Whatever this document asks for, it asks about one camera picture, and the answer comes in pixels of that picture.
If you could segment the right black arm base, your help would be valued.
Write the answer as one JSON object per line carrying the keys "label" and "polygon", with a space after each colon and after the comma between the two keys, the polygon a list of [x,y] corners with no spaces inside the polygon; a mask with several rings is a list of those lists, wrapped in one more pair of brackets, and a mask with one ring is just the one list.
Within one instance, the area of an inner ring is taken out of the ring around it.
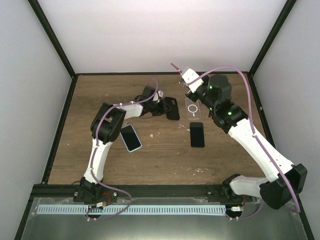
{"label": "right black arm base", "polygon": [[229,186],[223,184],[207,184],[206,192],[207,198],[210,202],[240,203],[244,200],[246,202],[253,201],[252,197],[237,195],[231,190]]}

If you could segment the black phone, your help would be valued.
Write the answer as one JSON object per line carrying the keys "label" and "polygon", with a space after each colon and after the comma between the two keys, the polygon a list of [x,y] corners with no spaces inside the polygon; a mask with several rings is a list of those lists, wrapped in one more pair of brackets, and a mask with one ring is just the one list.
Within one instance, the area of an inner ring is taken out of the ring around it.
{"label": "black phone", "polygon": [[205,136],[204,126],[202,122],[191,122],[190,129],[190,145],[192,148],[204,148]]}

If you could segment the black phone case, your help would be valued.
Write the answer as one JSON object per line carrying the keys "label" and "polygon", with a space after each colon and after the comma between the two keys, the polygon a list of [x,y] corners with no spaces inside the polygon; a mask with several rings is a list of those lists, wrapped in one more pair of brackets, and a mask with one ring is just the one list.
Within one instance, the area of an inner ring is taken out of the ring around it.
{"label": "black phone case", "polygon": [[179,107],[178,107],[177,100],[173,97],[165,97],[164,101],[167,106],[167,110],[166,110],[167,119],[173,120],[173,121],[179,121],[180,114],[179,114]]}

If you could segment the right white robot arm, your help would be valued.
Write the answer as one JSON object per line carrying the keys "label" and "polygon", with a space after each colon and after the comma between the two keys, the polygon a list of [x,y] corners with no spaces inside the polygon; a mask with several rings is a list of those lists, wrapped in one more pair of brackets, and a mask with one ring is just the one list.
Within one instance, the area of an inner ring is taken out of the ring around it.
{"label": "right white robot arm", "polygon": [[232,102],[232,86],[225,75],[200,78],[192,72],[184,74],[183,80],[189,89],[186,96],[205,105],[213,122],[248,152],[265,175],[230,176],[223,182],[225,200],[232,202],[240,195],[247,195],[261,198],[269,207],[278,210],[302,192],[307,169],[284,157],[251,125],[250,117]]}

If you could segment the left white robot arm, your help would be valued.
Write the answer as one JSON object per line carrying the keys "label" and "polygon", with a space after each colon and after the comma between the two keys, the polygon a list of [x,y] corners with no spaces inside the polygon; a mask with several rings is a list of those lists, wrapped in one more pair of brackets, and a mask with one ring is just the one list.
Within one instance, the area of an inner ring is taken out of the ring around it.
{"label": "left white robot arm", "polygon": [[168,107],[163,91],[145,86],[141,95],[128,103],[111,104],[104,102],[90,126],[92,149],[87,169],[80,180],[80,186],[89,201],[97,202],[102,196],[104,167],[108,152],[121,132],[124,120],[138,118],[147,113],[161,116]]}

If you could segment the clear magsafe phone case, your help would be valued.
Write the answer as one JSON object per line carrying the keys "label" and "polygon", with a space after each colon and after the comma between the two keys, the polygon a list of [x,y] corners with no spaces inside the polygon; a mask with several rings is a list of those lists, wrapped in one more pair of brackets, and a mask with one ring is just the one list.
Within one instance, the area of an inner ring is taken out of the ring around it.
{"label": "clear magsafe phone case", "polygon": [[186,114],[189,120],[200,120],[201,110],[199,101],[192,101],[188,97],[185,98]]}

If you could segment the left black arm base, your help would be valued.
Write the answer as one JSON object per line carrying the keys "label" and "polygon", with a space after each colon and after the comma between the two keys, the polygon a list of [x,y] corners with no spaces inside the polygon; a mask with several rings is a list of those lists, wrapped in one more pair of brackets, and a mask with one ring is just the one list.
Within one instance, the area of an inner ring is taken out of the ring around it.
{"label": "left black arm base", "polygon": [[83,203],[99,203],[99,202],[107,202],[107,203],[115,203],[117,200],[117,193],[111,189],[102,187],[99,185],[93,190],[85,189],[82,186],[78,186],[74,192],[73,201],[74,202],[83,202]]}

